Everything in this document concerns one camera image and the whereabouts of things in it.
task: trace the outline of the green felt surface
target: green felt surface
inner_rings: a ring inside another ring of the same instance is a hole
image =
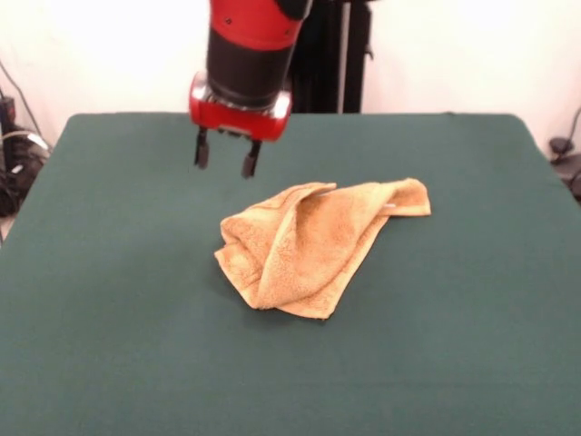
[[[581,210],[510,116],[74,117],[0,251],[3,436],[581,434]],[[249,309],[220,219],[296,183],[416,177],[327,322]]]

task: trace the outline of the crumpled towel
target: crumpled towel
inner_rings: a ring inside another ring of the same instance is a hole
[[[388,218],[430,214],[415,179],[307,183],[225,218],[215,257],[253,309],[328,319]]]

